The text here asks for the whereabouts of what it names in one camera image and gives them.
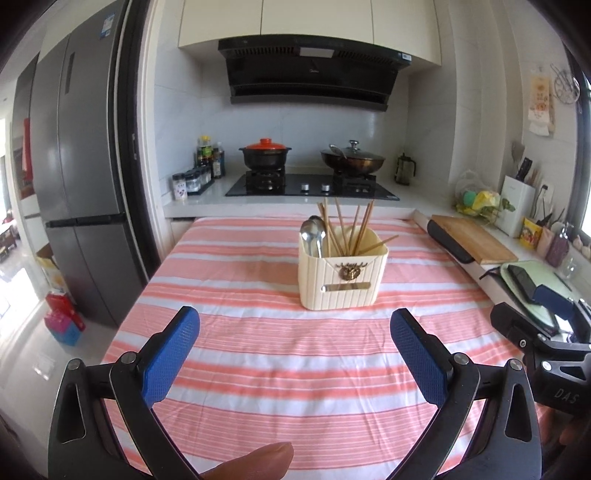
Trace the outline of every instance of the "tablecloth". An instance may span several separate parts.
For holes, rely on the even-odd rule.
[[[435,412],[389,334],[405,307],[449,351],[503,365],[519,352],[494,331],[491,301],[418,225],[376,219],[389,245],[372,307],[312,312],[299,300],[301,218],[202,218],[165,259],[106,354],[115,361],[164,329],[183,305],[201,332],[160,421],[197,471],[268,443],[291,441],[287,479],[385,479]],[[444,469],[461,459],[475,404]],[[145,468],[109,405],[130,463]]]

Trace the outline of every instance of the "cream upper cabinet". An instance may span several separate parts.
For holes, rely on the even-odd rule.
[[[261,33],[323,35],[373,43],[371,0],[265,0]]]
[[[185,0],[178,46],[261,33],[262,0]]]
[[[441,65],[433,0],[371,0],[374,43]]]

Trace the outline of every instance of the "green cutting board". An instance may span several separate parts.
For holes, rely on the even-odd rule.
[[[517,297],[519,302],[523,305],[523,308],[528,310],[528,312],[534,317],[537,318],[540,322],[550,327],[555,327],[554,322],[554,314],[550,312],[546,307],[541,305],[534,305],[527,301],[525,296],[519,290],[519,287],[513,281],[513,278],[509,274],[507,267],[509,265],[517,265],[518,267],[523,268],[528,275],[531,277],[531,280],[535,283],[535,286],[538,285],[546,285],[548,288],[551,288],[556,293],[562,295],[567,299],[573,299],[575,301],[579,301],[581,298],[580,293],[573,287],[573,291],[570,291],[557,277],[554,275],[554,270],[547,264],[542,263],[537,260],[526,260],[523,262],[511,262],[505,263],[501,265],[501,277],[507,284],[507,287],[513,292],[513,294]]]

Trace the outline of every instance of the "screw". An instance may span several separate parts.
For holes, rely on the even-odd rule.
[[[467,365],[470,359],[465,353],[456,353],[453,356],[453,361],[458,365]]]
[[[125,365],[129,365],[135,362],[137,355],[135,352],[125,352],[121,355],[121,363]]]
[[[80,366],[80,359],[75,358],[74,360],[70,360],[68,362],[68,370],[76,370]]]
[[[516,358],[512,358],[511,360],[509,360],[509,366],[513,369],[513,370],[523,370],[523,364],[517,360]]]

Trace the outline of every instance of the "yellow cup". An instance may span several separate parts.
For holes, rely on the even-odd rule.
[[[519,238],[520,244],[534,250],[538,246],[542,230],[543,228],[540,225],[536,225],[533,220],[524,218],[523,228],[521,229],[521,236]]]

